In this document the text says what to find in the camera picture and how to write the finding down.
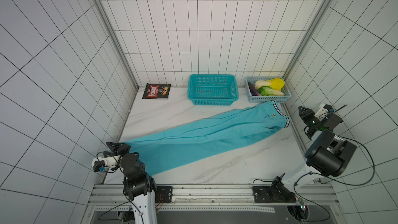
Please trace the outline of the teal long pants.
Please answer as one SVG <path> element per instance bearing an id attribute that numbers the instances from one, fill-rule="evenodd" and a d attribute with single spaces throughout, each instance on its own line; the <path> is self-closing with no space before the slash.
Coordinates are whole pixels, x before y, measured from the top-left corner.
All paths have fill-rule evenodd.
<path id="1" fill-rule="evenodd" d="M 156 175 L 269 138 L 290 124 L 278 103 L 232 110 L 126 143 Z"/>

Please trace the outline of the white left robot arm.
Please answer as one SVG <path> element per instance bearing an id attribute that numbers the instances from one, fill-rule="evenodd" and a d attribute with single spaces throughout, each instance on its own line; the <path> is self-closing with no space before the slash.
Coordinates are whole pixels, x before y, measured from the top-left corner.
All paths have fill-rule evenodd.
<path id="1" fill-rule="evenodd" d="M 140 161 L 137 152 L 130 152 L 126 143 L 107 142 L 105 168 L 111 172 L 120 170 L 123 174 L 123 194 L 132 206 L 137 224 L 156 224 L 155 196 L 157 187 L 154 179 L 146 172 L 146 165 Z"/>

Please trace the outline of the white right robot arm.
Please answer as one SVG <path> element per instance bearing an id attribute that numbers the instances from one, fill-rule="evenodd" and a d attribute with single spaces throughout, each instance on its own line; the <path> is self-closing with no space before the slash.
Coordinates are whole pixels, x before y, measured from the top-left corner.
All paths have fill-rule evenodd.
<path id="1" fill-rule="evenodd" d="M 306 161 L 282 178 L 283 186 L 290 192 L 319 178 L 338 177 L 348 167 L 357 145 L 333 132 L 343 122 L 335 112 L 327 104 L 321 104 L 316 113 L 310 108 L 298 108 L 299 116 L 307 126 L 305 134 L 313 143 L 304 155 Z"/>

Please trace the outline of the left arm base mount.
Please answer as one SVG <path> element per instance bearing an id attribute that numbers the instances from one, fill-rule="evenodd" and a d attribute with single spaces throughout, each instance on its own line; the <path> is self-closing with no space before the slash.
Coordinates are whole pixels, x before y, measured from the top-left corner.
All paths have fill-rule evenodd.
<path id="1" fill-rule="evenodd" d="M 172 186 L 157 186 L 155 203 L 171 203 L 173 196 Z"/>

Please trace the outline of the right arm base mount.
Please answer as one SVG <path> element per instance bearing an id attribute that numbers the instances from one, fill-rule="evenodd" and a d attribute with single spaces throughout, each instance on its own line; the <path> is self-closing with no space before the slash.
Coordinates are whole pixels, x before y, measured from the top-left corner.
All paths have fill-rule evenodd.
<path id="1" fill-rule="evenodd" d="M 295 194 L 282 183 L 285 174 L 276 176 L 273 180 L 254 179 L 252 191 L 256 203 L 296 203 Z M 256 181 L 270 185 L 255 186 Z"/>

